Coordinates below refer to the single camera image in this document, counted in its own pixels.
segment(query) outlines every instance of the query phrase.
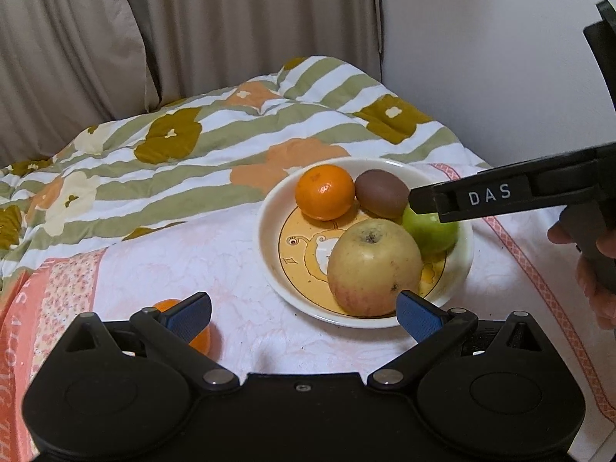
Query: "green fruit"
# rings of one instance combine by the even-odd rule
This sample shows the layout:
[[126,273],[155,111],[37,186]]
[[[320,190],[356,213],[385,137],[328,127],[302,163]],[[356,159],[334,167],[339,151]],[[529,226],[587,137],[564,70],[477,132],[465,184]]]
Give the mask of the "green fruit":
[[407,205],[402,214],[402,226],[414,238],[421,255],[444,252],[458,239],[458,223],[441,223],[438,214],[418,215]]

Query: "hand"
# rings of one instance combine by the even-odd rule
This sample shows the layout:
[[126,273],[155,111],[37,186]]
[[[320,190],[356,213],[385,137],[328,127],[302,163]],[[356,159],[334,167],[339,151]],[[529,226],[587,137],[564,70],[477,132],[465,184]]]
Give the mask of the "hand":
[[[554,244],[573,243],[571,236],[557,222],[549,231],[547,238]],[[607,231],[597,239],[597,248],[606,257],[616,259],[616,231]],[[598,325],[604,330],[616,327],[616,295],[608,291],[597,281],[597,276],[590,263],[580,257],[575,272],[578,285],[588,298],[590,307],[597,317]]]

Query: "orange fruit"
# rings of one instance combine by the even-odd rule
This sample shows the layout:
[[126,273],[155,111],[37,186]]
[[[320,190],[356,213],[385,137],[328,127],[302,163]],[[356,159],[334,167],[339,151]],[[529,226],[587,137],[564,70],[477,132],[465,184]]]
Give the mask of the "orange fruit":
[[[178,302],[181,302],[179,299],[166,299],[165,301],[156,302],[154,307],[161,311],[161,313],[171,309]],[[206,326],[205,329],[199,333],[192,341],[190,341],[190,347],[198,350],[201,354],[205,354],[207,356],[209,352],[209,346],[211,344],[211,337],[209,326]]]
[[349,173],[335,165],[319,165],[306,171],[295,188],[295,201],[308,217],[334,220],[353,206],[355,184]]

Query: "apple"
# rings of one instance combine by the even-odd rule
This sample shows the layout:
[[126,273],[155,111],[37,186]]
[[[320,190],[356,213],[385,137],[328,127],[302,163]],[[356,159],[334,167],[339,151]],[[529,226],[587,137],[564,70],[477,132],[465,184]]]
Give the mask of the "apple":
[[438,214],[418,215],[407,205],[402,214],[402,227],[415,239],[421,255],[449,250],[458,240],[458,223],[439,220]]
[[338,239],[327,264],[334,298],[352,316],[383,316],[395,310],[402,290],[417,292],[423,262],[417,243],[386,219],[353,224]]

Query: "yellow apple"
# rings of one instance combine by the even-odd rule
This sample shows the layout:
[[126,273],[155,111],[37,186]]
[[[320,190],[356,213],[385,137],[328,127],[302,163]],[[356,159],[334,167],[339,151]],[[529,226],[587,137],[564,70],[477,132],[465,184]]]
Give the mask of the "yellow apple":
[[334,245],[327,280],[334,298],[352,316],[383,316],[395,310],[401,290],[419,288],[420,250],[403,227],[386,219],[352,225]]

